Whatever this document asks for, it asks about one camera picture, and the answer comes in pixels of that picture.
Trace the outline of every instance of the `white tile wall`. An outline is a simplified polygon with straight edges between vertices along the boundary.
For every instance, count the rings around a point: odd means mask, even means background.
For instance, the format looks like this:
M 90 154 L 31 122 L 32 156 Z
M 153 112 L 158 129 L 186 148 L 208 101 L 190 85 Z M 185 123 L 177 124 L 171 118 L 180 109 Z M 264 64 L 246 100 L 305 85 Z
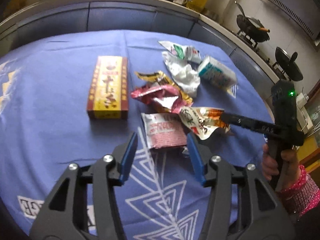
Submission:
M 302 74 L 303 80 L 295 82 L 298 93 L 303 88 L 303 93 L 308 93 L 320 79 L 320 51 L 316 52 L 308 41 L 305 32 L 280 9 L 260 0 L 236 0 L 241 4 L 247 16 L 258 18 L 261 23 L 270 29 L 270 41 L 259 44 L 259 48 L 271 62 L 275 62 L 276 47 L 286 50 L 289 55 L 298 53 L 296 60 Z M 236 16 L 240 14 L 234 4 L 226 16 L 223 26 L 237 32 Z

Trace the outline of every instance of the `person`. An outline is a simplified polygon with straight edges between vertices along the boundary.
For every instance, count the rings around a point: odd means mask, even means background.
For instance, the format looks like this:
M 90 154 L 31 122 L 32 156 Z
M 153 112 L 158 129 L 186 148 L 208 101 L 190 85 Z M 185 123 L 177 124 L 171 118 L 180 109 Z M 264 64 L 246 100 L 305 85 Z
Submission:
M 320 239 L 320 189 L 299 164 L 294 150 L 284 150 L 281 157 L 288 162 L 282 190 L 277 193 L 284 208 L 289 214 L 297 213 L 295 223 L 296 240 Z M 268 154 L 268 145 L 263 146 L 262 173 L 267 180 L 278 175 L 278 164 Z

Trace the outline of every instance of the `pink sleeve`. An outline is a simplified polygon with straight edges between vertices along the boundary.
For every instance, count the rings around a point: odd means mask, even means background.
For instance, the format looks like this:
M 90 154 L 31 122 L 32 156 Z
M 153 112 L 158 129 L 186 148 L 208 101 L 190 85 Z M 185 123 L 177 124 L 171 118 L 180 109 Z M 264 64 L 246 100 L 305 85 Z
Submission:
M 299 180 L 278 195 L 289 214 L 298 212 L 299 216 L 302 216 L 318 205 L 320 190 L 304 166 L 300 165 L 299 168 L 301 169 Z

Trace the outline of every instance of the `yellow and brown box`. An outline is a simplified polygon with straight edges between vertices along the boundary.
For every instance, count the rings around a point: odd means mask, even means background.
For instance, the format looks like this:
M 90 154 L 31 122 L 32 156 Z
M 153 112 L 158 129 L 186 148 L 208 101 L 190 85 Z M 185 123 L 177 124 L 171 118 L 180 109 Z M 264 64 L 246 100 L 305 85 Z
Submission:
M 127 63 L 126 57 L 98 57 L 87 104 L 90 118 L 128 117 Z

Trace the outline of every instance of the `blue tablecloth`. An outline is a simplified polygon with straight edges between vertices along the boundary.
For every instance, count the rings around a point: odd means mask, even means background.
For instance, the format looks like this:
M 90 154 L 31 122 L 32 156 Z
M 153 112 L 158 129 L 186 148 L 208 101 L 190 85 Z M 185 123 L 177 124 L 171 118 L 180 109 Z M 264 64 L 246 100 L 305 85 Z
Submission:
M 0 59 L 0 197 L 26 233 L 68 163 L 94 163 L 123 143 L 133 130 L 139 134 L 139 146 L 130 178 L 124 187 L 116 188 L 127 238 L 198 238 L 210 189 L 195 180 L 188 158 L 174 152 L 150 155 L 140 113 L 151 113 L 152 109 L 130 99 L 127 121 L 90 121 L 85 110 L 99 55 L 128 58 L 132 90 L 144 84 L 134 71 L 168 73 L 160 40 L 193 45 L 203 56 L 215 57 L 236 73 L 236 99 L 202 81 L 194 106 L 224 108 L 271 121 L 263 101 L 231 59 L 220 48 L 201 42 L 119 30 L 50 37 L 11 51 Z M 222 136 L 212 151 L 231 164 L 258 164 L 263 136 L 238 127 L 232 130 L 235 135 Z M 88 199 L 89 225 L 94 229 L 91 192 Z M 235 191 L 232 205 L 234 220 Z

